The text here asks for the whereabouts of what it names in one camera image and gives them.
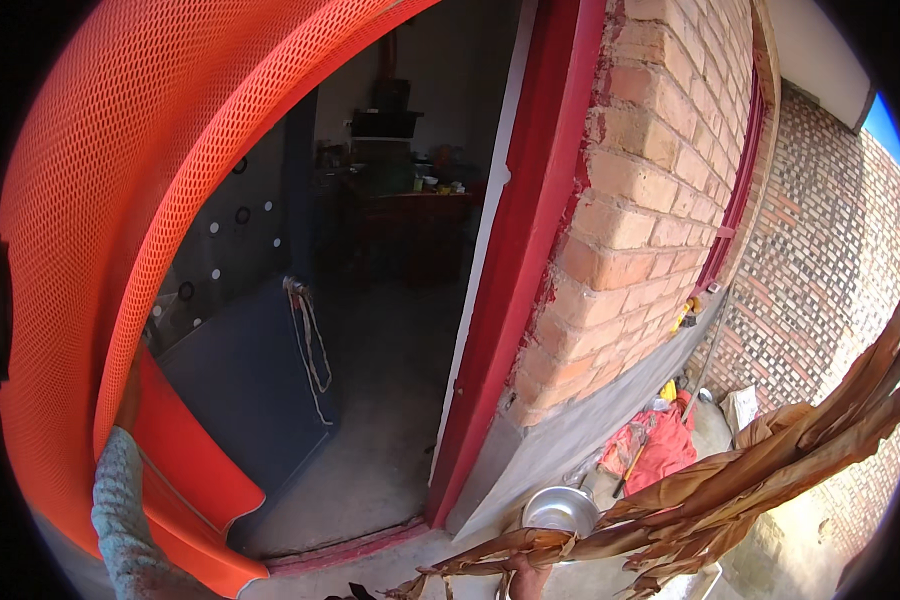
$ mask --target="brick wall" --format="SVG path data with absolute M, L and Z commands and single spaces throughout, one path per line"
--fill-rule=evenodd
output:
M 899 297 L 900 167 L 869 133 L 785 85 L 766 197 L 703 385 L 719 400 L 756 384 L 763 411 L 820 402 Z M 708 350 L 696 350 L 691 375 Z M 873 534 L 899 475 L 900 427 L 876 456 L 815 489 L 840 550 L 855 553 Z
M 750 106 L 748 0 L 609 0 L 568 226 L 509 380 L 540 422 L 671 335 L 731 197 Z

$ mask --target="metal bowl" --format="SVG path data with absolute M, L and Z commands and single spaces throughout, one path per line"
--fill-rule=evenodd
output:
M 600 510 L 585 491 L 575 487 L 544 487 L 523 509 L 524 527 L 574 531 L 581 538 L 593 533 Z

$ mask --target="red window frame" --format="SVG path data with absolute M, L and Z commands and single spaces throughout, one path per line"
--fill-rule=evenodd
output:
M 766 112 L 767 105 L 763 102 L 763 93 L 760 91 L 760 78 L 757 77 L 756 68 L 754 68 L 750 84 L 750 109 L 746 119 L 744 149 L 740 153 L 737 179 L 733 184 L 730 202 L 723 211 L 723 220 L 720 222 L 720 228 L 717 229 L 713 246 L 710 246 L 710 253 L 706 262 L 703 263 L 703 269 L 699 272 L 699 278 L 696 280 L 696 287 L 690 296 L 700 294 L 715 282 L 720 270 L 727 263 L 733 238 L 736 237 L 737 228 L 740 227 L 740 221 L 744 218 L 744 209 L 747 207 L 747 199 L 750 197 L 751 182 L 754 180 L 754 167 L 756 166 L 756 151 L 760 147 L 763 117 Z

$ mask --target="doorway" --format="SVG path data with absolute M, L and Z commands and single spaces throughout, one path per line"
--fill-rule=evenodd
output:
M 332 546 L 422 513 L 520 4 L 443 0 L 370 45 L 193 220 L 147 340 L 266 494 L 230 528 L 241 554 Z

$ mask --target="red door frame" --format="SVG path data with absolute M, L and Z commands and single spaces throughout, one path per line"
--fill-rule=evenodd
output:
M 574 176 L 606 20 L 606 0 L 540 0 L 517 103 L 504 186 L 425 517 L 443 527 L 487 437 Z
M 730 194 L 730 202 L 723 210 L 723 220 L 720 228 L 713 238 L 713 246 L 700 269 L 696 286 L 690 296 L 696 296 L 706 290 L 708 285 L 717 280 L 720 270 L 727 262 L 727 256 L 731 252 L 733 238 L 744 218 L 744 209 L 750 198 L 751 182 L 754 180 L 754 168 L 756 167 L 757 150 L 760 148 L 760 135 L 763 133 L 763 116 L 767 112 L 767 104 L 763 101 L 763 92 L 760 91 L 760 77 L 757 75 L 756 66 L 753 67 L 750 84 L 750 108 L 746 119 L 746 134 L 744 137 L 744 149 L 740 153 L 740 164 L 737 165 L 737 178 L 733 183 L 733 192 Z

